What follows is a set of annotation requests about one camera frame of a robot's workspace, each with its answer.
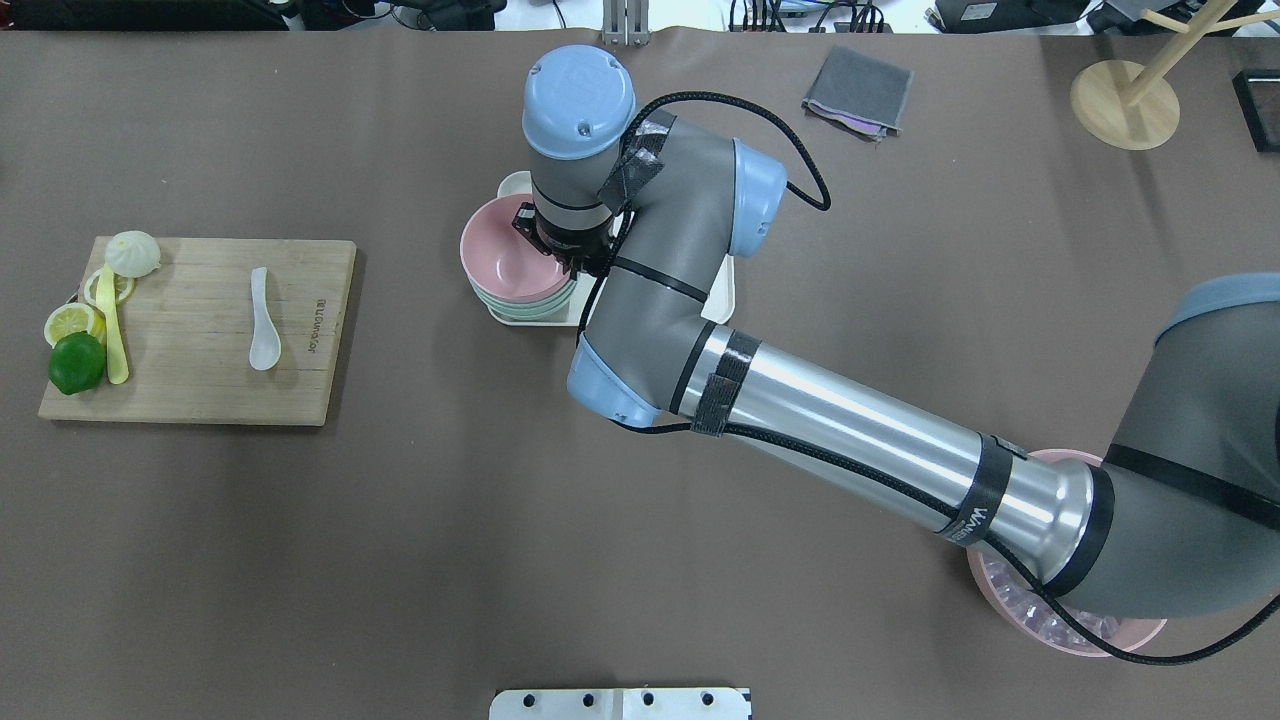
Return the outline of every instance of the white bracket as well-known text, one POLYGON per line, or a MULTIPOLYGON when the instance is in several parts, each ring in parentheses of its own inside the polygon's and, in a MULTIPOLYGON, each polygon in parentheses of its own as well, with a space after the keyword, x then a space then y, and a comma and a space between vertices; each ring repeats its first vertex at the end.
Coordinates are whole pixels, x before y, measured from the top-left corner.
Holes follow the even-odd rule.
POLYGON ((604 688, 503 691, 489 720, 751 720, 751 691, 604 688))
POLYGON ((605 47, 649 45, 649 0, 604 0, 605 47))

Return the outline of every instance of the velcro strap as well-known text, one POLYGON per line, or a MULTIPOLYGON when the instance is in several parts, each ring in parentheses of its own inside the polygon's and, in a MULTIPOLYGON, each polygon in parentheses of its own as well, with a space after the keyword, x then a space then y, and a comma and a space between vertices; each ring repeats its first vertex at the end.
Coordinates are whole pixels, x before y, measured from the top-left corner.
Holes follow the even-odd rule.
POLYGON ((595 193, 614 214, 635 200, 640 190, 662 172, 664 165, 658 154, 667 143, 667 135, 675 122, 676 115, 666 110, 654 110, 640 123, 630 141, 622 138, 626 143, 625 151, 595 193))
POLYGON ((733 334, 728 336, 724 354, 721 355, 716 372, 703 388, 703 397, 698 401, 690 429, 714 437, 724 434, 728 415, 733 411, 737 393, 742 389, 742 380, 746 379, 746 372, 751 368, 751 360, 755 359, 759 347, 760 341, 746 333, 733 331, 733 334))
POLYGON ((1009 475, 1012 469, 1014 454, 996 442, 996 438, 982 436, 982 454, 978 456, 973 484, 960 502, 955 519, 937 534, 960 547, 969 547, 987 537, 991 521, 1005 498, 1005 491, 1009 489, 1009 475))

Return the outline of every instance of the gray cloth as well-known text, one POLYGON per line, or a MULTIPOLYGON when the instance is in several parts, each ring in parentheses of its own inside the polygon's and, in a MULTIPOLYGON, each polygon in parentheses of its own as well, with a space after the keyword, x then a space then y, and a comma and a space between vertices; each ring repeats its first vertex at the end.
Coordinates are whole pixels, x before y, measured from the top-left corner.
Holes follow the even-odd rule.
POLYGON ((836 46, 801 102, 849 129, 882 140, 902 129, 902 109, 915 73, 836 46))

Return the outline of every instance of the tabletop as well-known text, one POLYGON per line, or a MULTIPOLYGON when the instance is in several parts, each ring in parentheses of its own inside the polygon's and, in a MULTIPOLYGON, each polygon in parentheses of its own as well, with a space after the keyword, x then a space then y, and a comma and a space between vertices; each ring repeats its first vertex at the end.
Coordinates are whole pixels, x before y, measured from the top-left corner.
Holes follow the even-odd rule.
MULTIPOLYGON (((485 717, 531 687, 727 684, 756 717, 1275 717, 1280 629, 1181 669, 1047 650, 964 553, 733 441, 636 437, 564 391, 568 329, 495 323, 457 255, 526 167, 521 86, 590 31, 0 41, 0 716, 485 717), (358 247, 323 428, 46 421, 41 323, 99 234, 358 247)), ((731 320, 1028 447, 1101 452, 1197 282, 1280 268, 1280 164, 1208 38, 1183 124, 1125 152, 1074 74, 1160 38, 727 36, 620 58, 637 95, 776 110, 835 195, 783 201, 731 320), (868 143, 800 108, 829 47, 915 72, 868 143)), ((675 111, 805 174, 727 108, 675 111)), ((1175 620, 1192 650, 1254 607, 1175 620)))

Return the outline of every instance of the blue joint cap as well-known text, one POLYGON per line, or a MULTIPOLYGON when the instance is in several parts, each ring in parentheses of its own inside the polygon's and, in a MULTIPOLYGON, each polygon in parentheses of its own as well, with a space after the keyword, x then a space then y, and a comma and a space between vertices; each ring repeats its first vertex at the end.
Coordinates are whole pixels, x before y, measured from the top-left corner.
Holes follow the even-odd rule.
POLYGON ((787 169, 733 138, 733 234, 728 254, 750 258, 764 245, 787 190, 787 169))
POLYGON ((568 393, 588 410, 632 428, 648 428, 660 413, 622 382, 582 336, 568 368, 568 393))
POLYGON ((581 160, 605 150, 636 113, 631 76, 613 55, 567 45, 543 55, 525 81, 521 127, 534 150, 581 160))
POLYGON ((1156 336, 1156 342, 1174 325, 1192 318, 1254 302, 1280 302, 1280 273, 1244 273, 1203 282, 1192 288, 1174 310, 1172 319, 1156 336))

